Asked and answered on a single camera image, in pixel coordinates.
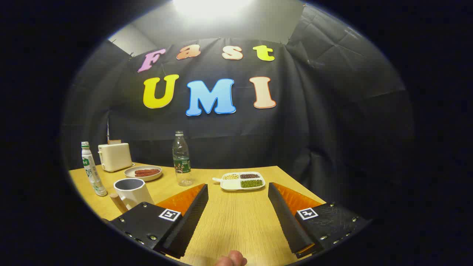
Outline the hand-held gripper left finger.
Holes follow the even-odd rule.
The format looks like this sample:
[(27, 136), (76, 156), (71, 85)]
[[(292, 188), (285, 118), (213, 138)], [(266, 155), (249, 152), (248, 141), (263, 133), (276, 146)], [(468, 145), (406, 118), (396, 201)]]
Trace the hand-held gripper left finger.
[(208, 202), (208, 185), (200, 184), (158, 204), (140, 202), (108, 225), (155, 252), (177, 259), (185, 255)]

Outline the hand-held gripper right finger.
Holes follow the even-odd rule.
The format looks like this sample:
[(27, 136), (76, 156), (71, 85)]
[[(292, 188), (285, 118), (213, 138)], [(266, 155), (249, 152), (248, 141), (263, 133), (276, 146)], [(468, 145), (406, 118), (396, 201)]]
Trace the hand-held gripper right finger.
[(299, 259), (328, 252), (370, 224), (341, 204), (321, 203), (274, 182), (268, 185), (268, 197), (289, 248)]

